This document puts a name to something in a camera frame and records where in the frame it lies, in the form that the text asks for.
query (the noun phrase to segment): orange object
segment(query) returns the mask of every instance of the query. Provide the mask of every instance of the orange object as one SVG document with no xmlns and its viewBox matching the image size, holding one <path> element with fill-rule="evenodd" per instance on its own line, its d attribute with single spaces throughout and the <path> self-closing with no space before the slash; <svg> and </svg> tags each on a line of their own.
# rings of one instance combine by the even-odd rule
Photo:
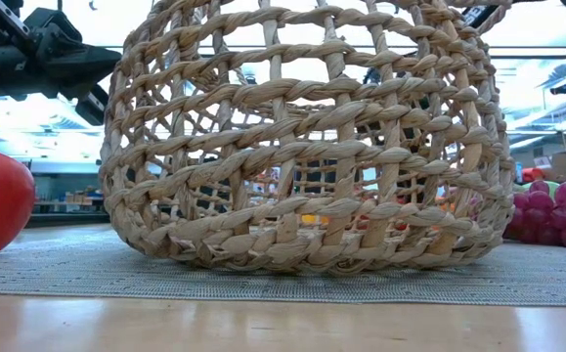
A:
<svg viewBox="0 0 566 352">
<path fill-rule="evenodd" d="M 302 222 L 305 224 L 322 225 L 328 223 L 328 218 L 326 216 L 302 215 Z"/>
<path fill-rule="evenodd" d="M 437 202 L 439 202 L 440 200 L 443 200 L 443 198 L 441 197 L 436 197 Z M 443 204 L 439 205 L 439 207 L 441 208 L 441 210 L 443 211 L 448 211 L 448 204 L 446 202 L 444 202 Z M 454 213 L 455 212 L 455 204 L 451 203 L 450 204 L 450 212 Z"/>
<path fill-rule="evenodd" d="M 545 178 L 544 172 L 537 167 L 525 168 L 522 171 L 522 175 L 525 183 L 535 182 Z"/>
</svg>

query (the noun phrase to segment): grape bunch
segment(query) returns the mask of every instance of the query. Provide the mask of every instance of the grape bunch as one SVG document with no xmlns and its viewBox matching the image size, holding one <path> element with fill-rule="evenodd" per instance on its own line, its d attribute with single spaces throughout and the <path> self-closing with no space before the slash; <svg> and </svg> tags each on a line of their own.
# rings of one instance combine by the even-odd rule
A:
<svg viewBox="0 0 566 352">
<path fill-rule="evenodd" d="M 549 185 L 534 182 L 526 193 L 514 195 L 515 212 L 504 237 L 523 243 L 566 246 L 566 182 L 554 199 Z"/>
</svg>

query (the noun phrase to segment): woven basket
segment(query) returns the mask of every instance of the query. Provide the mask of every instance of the woven basket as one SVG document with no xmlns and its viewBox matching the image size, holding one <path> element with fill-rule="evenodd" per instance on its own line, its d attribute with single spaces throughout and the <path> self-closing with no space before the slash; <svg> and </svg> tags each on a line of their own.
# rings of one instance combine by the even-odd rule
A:
<svg viewBox="0 0 566 352">
<path fill-rule="evenodd" d="M 365 12 L 261 0 L 224 14 L 227 3 L 157 1 L 125 41 L 101 179 L 126 243 L 204 267 L 335 274 L 466 264 L 501 243 L 513 161 L 495 70 L 458 11 L 443 0 L 394 2 L 411 24 L 372 0 Z M 279 32 L 296 24 L 322 27 L 324 42 L 281 44 Z M 266 48 L 229 51 L 225 37 L 249 25 Z M 370 36 L 375 54 L 338 37 L 343 25 Z M 390 50 L 385 30 L 416 42 L 416 53 Z M 207 37 L 214 53 L 203 57 Z M 282 65 L 301 58 L 322 61 L 329 81 L 283 78 Z M 241 67 L 267 62 L 269 80 L 250 84 Z M 380 78 L 362 84 L 346 66 Z"/>
</svg>

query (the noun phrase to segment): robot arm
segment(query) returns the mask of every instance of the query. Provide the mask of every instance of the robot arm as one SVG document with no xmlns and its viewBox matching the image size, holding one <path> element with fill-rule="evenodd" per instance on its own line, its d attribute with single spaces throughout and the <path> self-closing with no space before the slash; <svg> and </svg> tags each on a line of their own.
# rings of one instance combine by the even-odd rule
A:
<svg viewBox="0 0 566 352">
<path fill-rule="evenodd" d="M 78 99 L 76 112 L 102 125 L 108 94 L 98 82 L 121 55 L 83 44 L 80 32 L 61 11 L 36 9 L 20 20 L 22 0 L 0 0 L 0 97 L 22 101 L 42 93 Z"/>
</svg>

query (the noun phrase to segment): ceiling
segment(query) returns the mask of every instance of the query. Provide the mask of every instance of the ceiling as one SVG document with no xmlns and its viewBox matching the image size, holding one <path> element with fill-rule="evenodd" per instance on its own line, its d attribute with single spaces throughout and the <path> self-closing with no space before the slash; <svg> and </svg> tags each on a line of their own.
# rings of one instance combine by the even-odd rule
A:
<svg viewBox="0 0 566 352">
<path fill-rule="evenodd" d="M 355 6 L 366 11 L 361 1 L 328 0 L 329 5 Z M 152 0 L 64 1 L 64 12 L 82 33 L 85 43 L 107 46 L 121 51 L 121 43 L 130 30 L 144 21 Z M 57 0 L 25 0 L 22 18 L 37 7 L 56 8 Z M 272 0 L 272 6 L 297 11 L 311 10 L 315 5 L 307 0 Z M 380 3 L 380 11 L 394 13 L 393 5 Z M 533 6 L 537 6 L 533 16 Z M 251 11 L 258 8 L 256 0 L 235 0 L 224 6 L 225 12 Z M 412 22 L 405 11 L 397 15 Z M 231 50 L 264 46 L 262 29 L 256 26 L 240 28 L 227 38 Z M 371 51 L 371 37 L 357 27 L 344 26 L 337 30 L 346 41 L 360 51 Z M 280 29 L 284 43 L 321 42 L 323 30 L 312 25 L 290 25 Z M 566 77 L 550 75 L 556 67 L 566 65 L 566 59 L 520 59 L 520 57 L 566 55 L 566 8 L 558 0 L 543 3 L 517 4 L 506 18 L 483 39 L 492 46 L 497 57 L 493 64 L 498 69 L 501 104 L 505 109 L 509 129 L 524 131 L 566 129 L 566 95 L 552 95 L 548 86 L 566 82 Z M 414 43 L 397 34 L 388 34 L 387 42 L 393 50 L 407 54 Z M 210 38 L 202 43 L 203 53 L 212 52 Z M 267 63 L 246 66 L 244 71 L 254 73 L 257 82 L 267 80 Z M 346 74 L 363 79 L 366 70 L 348 66 Z M 325 66 L 319 61 L 300 60 L 283 66 L 283 76 L 326 81 Z M 109 79 L 101 82 L 108 89 Z M 40 95 L 29 96 L 24 102 L 0 99 L 0 145 L 3 151 L 18 158 L 47 156 L 61 160 L 90 160 L 99 157 L 102 128 L 92 127 L 73 110 L 65 99 L 48 100 Z M 516 136 L 520 140 L 528 137 Z"/>
</svg>

